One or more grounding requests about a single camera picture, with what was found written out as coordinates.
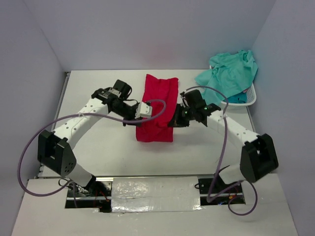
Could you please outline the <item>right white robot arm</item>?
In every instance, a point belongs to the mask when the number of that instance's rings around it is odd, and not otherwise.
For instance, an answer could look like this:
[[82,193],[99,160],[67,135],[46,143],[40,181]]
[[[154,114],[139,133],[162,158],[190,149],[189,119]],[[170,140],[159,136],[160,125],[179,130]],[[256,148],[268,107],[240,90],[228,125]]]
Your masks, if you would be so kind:
[[237,181],[257,182],[278,168],[274,142],[268,134],[259,135],[240,125],[227,116],[215,104],[206,104],[199,90],[181,93],[182,103],[176,105],[175,113],[169,122],[170,127],[188,127],[190,121],[202,123],[219,134],[225,142],[231,142],[240,149],[238,164],[229,164],[219,170],[214,187],[225,192]]

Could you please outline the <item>red t shirt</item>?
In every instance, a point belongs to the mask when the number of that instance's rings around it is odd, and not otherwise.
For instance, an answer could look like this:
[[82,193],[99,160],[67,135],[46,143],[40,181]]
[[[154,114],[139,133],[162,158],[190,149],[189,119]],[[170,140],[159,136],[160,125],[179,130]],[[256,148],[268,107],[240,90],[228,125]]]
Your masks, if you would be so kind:
[[154,120],[144,122],[136,127],[136,139],[139,142],[173,142],[173,128],[168,123],[173,118],[178,99],[178,78],[158,79],[150,74],[146,75],[143,101],[149,101],[155,116],[163,109],[163,103],[154,102],[154,99],[166,103],[165,111]]

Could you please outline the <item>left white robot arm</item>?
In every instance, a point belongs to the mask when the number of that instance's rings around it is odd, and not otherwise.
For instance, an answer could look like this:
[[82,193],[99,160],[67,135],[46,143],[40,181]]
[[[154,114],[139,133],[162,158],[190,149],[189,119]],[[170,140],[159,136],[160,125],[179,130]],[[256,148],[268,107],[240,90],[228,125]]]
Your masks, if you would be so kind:
[[138,104],[125,103],[131,92],[131,86],[121,80],[112,87],[97,89],[75,117],[51,132],[44,130],[39,134],[38,161],[74,181],[85,196],[94,194],[100,183],[77,162],[73,149],[103,115],[113,112],[124,120],[134,120]]

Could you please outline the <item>mint green t shirt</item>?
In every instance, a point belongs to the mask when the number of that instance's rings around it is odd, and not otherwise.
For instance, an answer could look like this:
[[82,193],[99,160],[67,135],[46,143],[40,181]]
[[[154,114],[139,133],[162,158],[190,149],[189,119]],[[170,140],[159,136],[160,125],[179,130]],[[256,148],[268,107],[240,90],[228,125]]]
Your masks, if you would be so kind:
[[209,66],[208,70],[195,78],[198,85],[220,91],[230,105],[248,102],[247,91],[258,71],[251,50],[217,54],[209,59]]

